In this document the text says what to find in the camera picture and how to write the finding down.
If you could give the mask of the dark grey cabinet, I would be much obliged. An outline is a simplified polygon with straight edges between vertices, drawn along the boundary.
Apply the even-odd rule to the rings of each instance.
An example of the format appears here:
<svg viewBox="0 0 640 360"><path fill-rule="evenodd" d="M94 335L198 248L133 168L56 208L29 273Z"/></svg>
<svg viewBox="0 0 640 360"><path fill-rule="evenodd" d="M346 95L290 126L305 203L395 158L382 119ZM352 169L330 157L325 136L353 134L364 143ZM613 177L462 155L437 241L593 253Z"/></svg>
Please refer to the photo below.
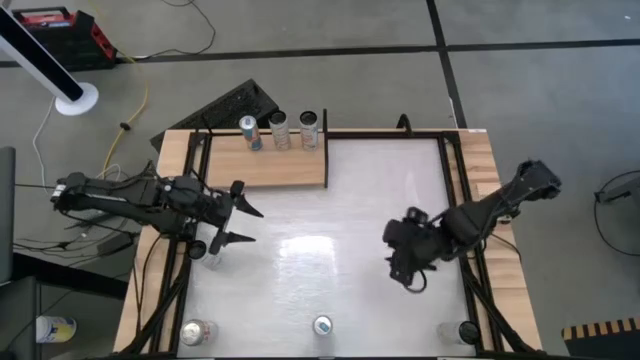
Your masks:
<svg viewBox="0 0 640 360"><path fill-rule="evenodd" d="M0 360L41 360L35 340L38 301L34 277L0 286Z"/></svg>

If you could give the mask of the grey black floor stand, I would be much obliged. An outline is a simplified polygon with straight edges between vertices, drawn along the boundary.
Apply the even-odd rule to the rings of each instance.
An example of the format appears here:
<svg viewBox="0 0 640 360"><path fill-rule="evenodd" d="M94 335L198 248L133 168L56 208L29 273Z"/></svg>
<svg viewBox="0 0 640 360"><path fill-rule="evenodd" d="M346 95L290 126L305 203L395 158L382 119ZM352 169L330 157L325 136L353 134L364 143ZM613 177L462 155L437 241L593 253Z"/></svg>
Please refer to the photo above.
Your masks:
<svg viewBox="0 0 640 360"><path fill-rule="evenodd" d="M618 179L634 174L639 174L639 177L633 178L621 185L618 185L614 188L608 189L608 186ZM611 250L614 252L628 256L640 258L640 252L630 252L622 250L616 246L614 246L605 236L600 226L599 218L598 218L598 206L611 203L615 200L622 198L631 197L636 205L640 208L640 169L631 170L624 173L620 173L610 178L598 191L594 193L594 202L593 202L593 221L597 231L597 234L600 240Z"/></svg>

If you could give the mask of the wooden shelf board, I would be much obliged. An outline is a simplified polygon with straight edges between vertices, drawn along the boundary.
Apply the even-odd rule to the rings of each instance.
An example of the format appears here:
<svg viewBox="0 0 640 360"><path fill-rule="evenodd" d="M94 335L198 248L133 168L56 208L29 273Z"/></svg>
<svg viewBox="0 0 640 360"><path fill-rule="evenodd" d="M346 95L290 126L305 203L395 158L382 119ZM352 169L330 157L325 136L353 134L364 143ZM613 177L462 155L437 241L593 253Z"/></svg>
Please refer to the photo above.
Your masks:
<svg viewBox="0 0 640 360"><path fill-rule="evenodd" d="M261 135L263 147L251 151L242 135L216 136L212 140L207 171L211 187L229 187L243 181L246 187L324 185L323 134L315 151L302 148L301 136L291 136L288 150L277 150L271 134Z"/></svg>

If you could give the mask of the black keyboard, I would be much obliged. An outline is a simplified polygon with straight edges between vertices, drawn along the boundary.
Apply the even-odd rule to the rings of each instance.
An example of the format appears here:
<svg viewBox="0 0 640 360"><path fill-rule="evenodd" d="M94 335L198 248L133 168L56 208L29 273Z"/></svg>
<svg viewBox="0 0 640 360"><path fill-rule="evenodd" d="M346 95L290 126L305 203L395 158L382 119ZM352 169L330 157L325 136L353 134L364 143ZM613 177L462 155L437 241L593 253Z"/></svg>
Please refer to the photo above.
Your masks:
<svg viewBox="0 0 640 360"><path fill-rule="evenodd" d="M237 129L244 116L254 117L258 127L266 129L268 120L278 110L279 106L266 91L249 79L170 126L169 130Z"/></svg>

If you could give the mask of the dark grey panel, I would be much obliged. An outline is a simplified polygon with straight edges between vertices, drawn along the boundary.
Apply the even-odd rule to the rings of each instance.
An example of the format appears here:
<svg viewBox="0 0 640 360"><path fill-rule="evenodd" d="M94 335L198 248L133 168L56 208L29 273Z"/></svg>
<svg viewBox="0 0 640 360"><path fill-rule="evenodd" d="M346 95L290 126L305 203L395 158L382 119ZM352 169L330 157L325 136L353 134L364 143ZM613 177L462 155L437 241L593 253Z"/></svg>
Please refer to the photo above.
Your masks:
<svg viewBox="0 0 640 360"><path fill-rule="evenodd" d="M16 150L0 148L0 284L11 279L14 240Z"/></svg>

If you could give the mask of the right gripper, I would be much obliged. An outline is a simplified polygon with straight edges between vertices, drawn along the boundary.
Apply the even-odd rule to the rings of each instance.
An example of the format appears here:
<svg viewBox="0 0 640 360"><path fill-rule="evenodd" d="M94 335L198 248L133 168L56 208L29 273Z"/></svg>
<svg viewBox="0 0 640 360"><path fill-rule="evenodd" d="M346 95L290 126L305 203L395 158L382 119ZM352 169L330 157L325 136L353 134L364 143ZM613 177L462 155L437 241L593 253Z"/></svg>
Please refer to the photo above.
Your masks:
<svg viewBox="0 0 640 360"><path fill-rule="evenodd" d="M419 274L427 285L424 271L436 271L434 262L441 258L445 246L439 228L429 222L429 215L409 207L401 220L390 220L383 232L383 242L392 249L386 258L389 276L403 286L412 286Z"/></svg>

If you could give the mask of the black metal table frame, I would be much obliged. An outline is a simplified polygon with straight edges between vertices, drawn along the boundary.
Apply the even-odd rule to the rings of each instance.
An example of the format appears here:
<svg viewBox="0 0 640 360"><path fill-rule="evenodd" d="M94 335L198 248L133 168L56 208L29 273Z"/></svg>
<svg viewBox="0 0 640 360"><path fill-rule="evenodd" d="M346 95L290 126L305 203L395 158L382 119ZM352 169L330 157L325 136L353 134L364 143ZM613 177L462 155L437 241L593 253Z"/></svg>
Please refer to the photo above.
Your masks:
<svg viewBox="0 0 640 360"><path fill-rule="evenodd" d="M393 139L393 140L410 140L418 138L437 138L441 136L445 141L447 151L446 162L449 170L445 169L445 173L451 176L453 183L454 198L456 202L469 198L479 200L490 192L499 188L499 185L506 184L501 181L498 175L495 159L492 153L490 139L485 129L463 129L463 130L445 130L445 129L418 129L414 130L414 137L408 136L402 129L370 129L370 131L357 132L358 129L333 129L328 130L329 140L337 140L342 138L362 138L367 140L373 139ZM188 158L188 150L190 146L191 134L195 134L196 130L168 130L165 132L163 144L159 152L158 170L162 175L174 175L183 170L185 162ZM239 143L243 140L240 130L214 130L213 136L231 137L233 141ZM515 246L515 237L511 225L502 224L496 228L496 234L503 238L509 244ZM156 245L155 250L150 247L157 236L155 230L145 229L138 245L136 261L139 262L136 271L138 281L141 282L142 262L144 262L148 254L150 257L150 265L147 271L149 277L146 282L146 296L150 300L144 300L143 310L151 313L156 307L159 300L161 289L161 275L164 276L164 268L168 261L175 260L174 264L169 266L171 280L174 280L179 271L179 267L183 262L183 255L178 255L178 250L184 250L183 245L178 245L177 250L169 255L170 245ZM541 340L538 327L534 318L530 295L527 290L526 281L522 264L516 265L515 255L510 255L507 250L501 250L503 245L488 245L484 254L486 273L486 284L491 283L491 290L494 301L502 311L503 316L514 328L521 338L534 348L540 349ZM114 345L115 350L122 350L129 343L133 335L127 335L126 331L132 330L125 325L125 320L135 320L135 304L133 301L133 291L135 286L130 284L128 287L125 310L121 316L118 334ZM480 309L480 302L474 299L478 316L480 317L483 345L486 348L494 349L493 340L491 340L490 327L496 328L497 325L491 325L485 310ZM170 350L170 345L177 346L177 340L172 340L170 331L174 330L174 319L176 319L176 300L172 302L164 317L159 335L152 335L152 340L159 340L158 351Z"/></svg>

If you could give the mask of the white black floor stand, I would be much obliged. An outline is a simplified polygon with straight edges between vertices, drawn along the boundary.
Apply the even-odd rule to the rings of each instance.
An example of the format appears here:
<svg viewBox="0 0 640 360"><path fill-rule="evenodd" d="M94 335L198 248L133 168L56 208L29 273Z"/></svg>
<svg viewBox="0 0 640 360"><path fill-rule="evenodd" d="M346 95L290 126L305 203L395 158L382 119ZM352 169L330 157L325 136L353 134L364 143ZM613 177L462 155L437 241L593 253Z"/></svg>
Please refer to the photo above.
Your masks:
<svg viewBox="0 0 640 360"><path fill-rule="evenodd" d="M60 114L82 115L97 104L98 89L91 83L77 82L2 6L0 6L0 49L52 93L55 108Z"/></svg>

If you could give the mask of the yellow black striped barrier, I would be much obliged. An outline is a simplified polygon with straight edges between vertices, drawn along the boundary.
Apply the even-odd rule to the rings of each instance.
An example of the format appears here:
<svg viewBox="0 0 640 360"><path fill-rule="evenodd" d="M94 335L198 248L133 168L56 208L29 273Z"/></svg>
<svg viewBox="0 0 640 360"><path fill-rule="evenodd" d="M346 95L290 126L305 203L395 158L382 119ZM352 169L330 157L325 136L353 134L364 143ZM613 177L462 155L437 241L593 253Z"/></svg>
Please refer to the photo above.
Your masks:
<svg viewBox="0 0 640 360"><path fill-rule="evenodd" d="M566 327L561 337L571 356L640 360L640 317Z"/></svg>

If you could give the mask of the white yellow can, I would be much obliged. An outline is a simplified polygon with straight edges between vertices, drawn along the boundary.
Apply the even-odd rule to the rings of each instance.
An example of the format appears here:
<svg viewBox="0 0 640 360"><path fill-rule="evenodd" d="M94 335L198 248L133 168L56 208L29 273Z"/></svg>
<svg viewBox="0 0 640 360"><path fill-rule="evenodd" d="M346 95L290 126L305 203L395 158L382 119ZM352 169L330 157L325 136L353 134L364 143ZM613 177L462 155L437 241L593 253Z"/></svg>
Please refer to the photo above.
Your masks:
<svg viewBox="0 0 640 360"><path fill-rule="evenodd" d="M65 343L77 331L77 322L71 317L39 316L36 318L35 339L38 344Z"/></svg>

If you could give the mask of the black red tool case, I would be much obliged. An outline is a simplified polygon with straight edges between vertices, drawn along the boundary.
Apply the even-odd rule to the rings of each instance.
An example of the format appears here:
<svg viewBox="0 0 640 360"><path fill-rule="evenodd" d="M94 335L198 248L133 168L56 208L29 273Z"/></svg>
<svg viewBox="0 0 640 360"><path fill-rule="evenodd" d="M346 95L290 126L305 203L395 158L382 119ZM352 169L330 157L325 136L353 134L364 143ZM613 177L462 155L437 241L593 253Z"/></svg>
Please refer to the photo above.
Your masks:
<svg viewBox="0 0 640 360"><path fill-rule="evenodd" d="M66 7L14 9L13 17L67 71L112 69L117 49L93 16Z"/></svg>

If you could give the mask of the black power adapter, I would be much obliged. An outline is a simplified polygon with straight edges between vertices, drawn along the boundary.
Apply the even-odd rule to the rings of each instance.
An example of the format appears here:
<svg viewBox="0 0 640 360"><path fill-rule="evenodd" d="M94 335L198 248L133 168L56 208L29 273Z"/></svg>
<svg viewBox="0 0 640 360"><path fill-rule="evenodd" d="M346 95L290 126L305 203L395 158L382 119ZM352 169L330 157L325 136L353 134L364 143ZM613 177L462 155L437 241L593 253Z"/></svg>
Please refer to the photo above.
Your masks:
<svg viewBox="0 0 640 360"><path fill-rule="evenodd" d="M133 236L129 233L119 233L97 246L97 255L107 257L127 249L133 244Z"/></svg>

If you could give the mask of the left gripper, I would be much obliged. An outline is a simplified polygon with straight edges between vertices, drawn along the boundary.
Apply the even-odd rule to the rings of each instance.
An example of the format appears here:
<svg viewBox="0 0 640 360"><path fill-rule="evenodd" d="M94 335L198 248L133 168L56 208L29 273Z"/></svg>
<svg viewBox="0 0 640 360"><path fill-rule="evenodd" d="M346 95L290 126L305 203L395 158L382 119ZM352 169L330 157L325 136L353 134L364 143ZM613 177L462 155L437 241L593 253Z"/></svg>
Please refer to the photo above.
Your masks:
<svg viewBox="0 0 640 360"><path fill-rule="evenodd" d="M216 190L206 198L206 207L200 221L216 228L208 247L210 253L219 253L223 247L231 243L255 242L252 237L226 231L234 207L248 215L264 217L246 200L245 195L242 194L243 189L243 182L233 182L228 192Z"/></svg>

